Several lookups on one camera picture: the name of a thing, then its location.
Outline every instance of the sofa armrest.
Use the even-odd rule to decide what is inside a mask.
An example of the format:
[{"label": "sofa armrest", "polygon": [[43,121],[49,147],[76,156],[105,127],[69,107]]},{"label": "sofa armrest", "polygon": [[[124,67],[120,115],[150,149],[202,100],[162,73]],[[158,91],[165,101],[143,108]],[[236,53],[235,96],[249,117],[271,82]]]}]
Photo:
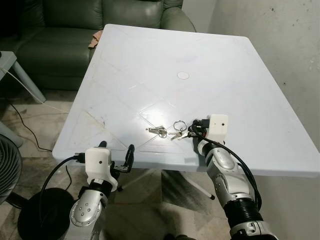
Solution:
[{"label": "sofa armrest", "polygon": [[161,29],[184,32],[195,32],[195,26],[179,7],[171,7],[163,11]]}]

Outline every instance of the white plastic table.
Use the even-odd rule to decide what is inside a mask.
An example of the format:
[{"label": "white plastic table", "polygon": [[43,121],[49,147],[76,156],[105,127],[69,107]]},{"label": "white plastic table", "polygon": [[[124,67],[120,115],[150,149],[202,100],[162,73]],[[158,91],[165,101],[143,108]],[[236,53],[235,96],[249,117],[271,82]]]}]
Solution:
[{"label": "white plastic table", "polygon": [[[17,61],[17,57],[12,51],[1,51],[0,57],[0,81],[5,76],[6,71],[10,68],[13,68],[15,73],[20,78],[21,82],[42,102],[46,101],[45,96],[41,93],[35,83],[31,80],[28,74],[24,71],[24,69],[20,66]],[[22,139],[17,136],[12,130],[10,130],[7,126],[5,126],[0,121],[0,134],[6,136],[11,139],[17,147],[20,147],[23,143]]]},{"label": "white plastic table", "polygon": [[309,176],[320,154],[248,38],[108,24],[54,146],[58,162],[107,141],[134,168],[205,171],[191,138],[145,128],[229,116],[226,146],[253,174]]}]

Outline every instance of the tiled floor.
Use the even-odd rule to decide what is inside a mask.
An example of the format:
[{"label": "tiled floor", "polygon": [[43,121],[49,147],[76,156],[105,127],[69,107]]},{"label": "tiled floor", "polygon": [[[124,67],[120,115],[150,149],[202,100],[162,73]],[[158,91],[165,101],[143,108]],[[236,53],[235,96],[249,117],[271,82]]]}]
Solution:
[{"label": "tiled floor", "polygon": [[[45,91],[47,104],[68,111],[76,93],[73,91]],[[25,124],[38,137],[43,148],[52,149],[63,127],[67,114],[35,104],[27,94],[12,99]],[[4,101],[0,104],[0,119],[23,138],[20,152],[23,170],[15,192],[30,198],[39,192],[49,172],[56,165],[51,153],[38,150],[32,134],[21,124],[18,115]],[[68,191],[77,197],[81,186],[86,185],[84,167],[69,166],[72,185]],[[122,175],[119,183],[127,183],[142,174],[133,169]],[[189,177],[214,193],[206,173],[188,173]],[[65,188],[68,175],[61,168],[48,187]],[[17,230],[20,210],[7,203],[0,205],[0,239],[21,239]],[[210,200],[190,186],[177,172],[154,170],[123,192],[109,197],[105,231],[110,240],[161,240],[167,233],[185,234],[197,240],[228,240],[229,226],[218,200]]]}]

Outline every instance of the metal key ring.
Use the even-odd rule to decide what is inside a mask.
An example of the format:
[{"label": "metal key ring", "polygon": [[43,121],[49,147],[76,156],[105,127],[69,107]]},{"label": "metal key ring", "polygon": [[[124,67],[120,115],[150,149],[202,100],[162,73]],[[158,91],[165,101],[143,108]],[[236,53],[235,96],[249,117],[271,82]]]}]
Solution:
[{"label": "metal key ring", "polygon": [[[177,124],[177,123],[183,123],[183,124],[184,124],[184,127],[181,127],[180,129],[176,128],[176,124]],[[175,121],[174,124],[173,124],[173,128],[174,128],[175,130],[177,130],[177,131],[183,132],[183,131],[187,130],[187,124],[186,124],[184,121],[182,121],[182,120]]]}]

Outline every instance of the wall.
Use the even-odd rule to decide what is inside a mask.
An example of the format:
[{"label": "wall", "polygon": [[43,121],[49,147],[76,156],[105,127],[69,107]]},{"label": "wall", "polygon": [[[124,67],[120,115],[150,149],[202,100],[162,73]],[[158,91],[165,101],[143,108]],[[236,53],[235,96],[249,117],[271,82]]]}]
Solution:
[{"label": "wall", "polygon": [[[217,0],[208,30],[251,40],[318,150],[319,31],[319,0]],[[320,239],[320,178],[256,181],[261,213],[280,240]]]},{"label": "wall", "polygon": [[182,10],[198,33],[208,33],[217,0],[183,0]]}]

